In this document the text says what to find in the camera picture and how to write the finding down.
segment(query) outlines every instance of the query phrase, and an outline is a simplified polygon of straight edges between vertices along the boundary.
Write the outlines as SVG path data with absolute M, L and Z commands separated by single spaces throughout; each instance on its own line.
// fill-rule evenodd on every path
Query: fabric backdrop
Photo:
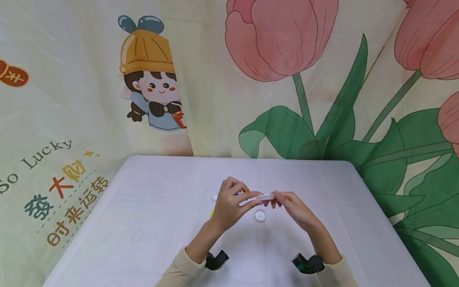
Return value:
M 350 161 L 459 286 L 458 45 L 453 0 L 1 1 L 0 285 L 41 286 L 152 154 Z

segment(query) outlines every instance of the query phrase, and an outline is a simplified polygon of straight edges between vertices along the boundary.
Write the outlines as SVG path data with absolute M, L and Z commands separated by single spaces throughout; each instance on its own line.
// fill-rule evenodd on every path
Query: brown coin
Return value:
M 0 60 L 0 78 L 6 73 L 7 68 L 8 64 L 5 61 Z
M 20 87 L 27 84 L 29 76 L 26 71 L 15 66 L 9 66 L 6 72 L 0 73 L 0 81 L 12 87 Z

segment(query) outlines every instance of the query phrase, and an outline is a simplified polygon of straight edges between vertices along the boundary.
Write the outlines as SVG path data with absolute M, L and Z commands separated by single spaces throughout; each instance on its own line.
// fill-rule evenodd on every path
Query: white tablecloth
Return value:
M 46 287 L 153 287 L 214 207 L 223 179 L 253 191 L 294 191 L 324 223 L 361 287 L 429 286 L 347 162 L 134 156 L 123 164 Z M 266 211 L 264 222 L 253 213 Z M 229 260 L 196 286 L 319 286 L 291 262 L 314 254 L 283 208 L 247 213 L 215 244 Z

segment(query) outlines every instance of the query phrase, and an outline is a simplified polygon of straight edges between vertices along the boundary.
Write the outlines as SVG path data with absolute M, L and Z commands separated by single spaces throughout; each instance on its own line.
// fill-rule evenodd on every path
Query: black hair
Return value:
M 150 72 L 150 73 L 155 79 L 158 79 L 158 80 L 162 79 L 161 72 Z M 175 73 L 166 73 L 166 76 L 169 79 L 177 81 L 177 77 L 175 76 Z M 142 94 L 142 91 L 134 88 L 134 85 L 132 85 L 132 83 L 134 81 L 139 81 L 141 78 L 143 78 L 143 71 L 132 72 L 132 73 L 129 73 L 127 75 L 124 75 L 124 82 L 125 82 L 127 88 L 131 92 L 138 92 L 138 93 Z

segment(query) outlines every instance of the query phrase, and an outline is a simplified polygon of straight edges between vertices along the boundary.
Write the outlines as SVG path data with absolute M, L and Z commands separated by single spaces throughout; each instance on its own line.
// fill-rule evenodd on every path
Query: small white container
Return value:
M 266 213 L 263 210 L 259 209 L 255 211 L 255 213 L 253 214 L 253 217 L 255 217 L 256 221 L 263 222 L 266 220 Z

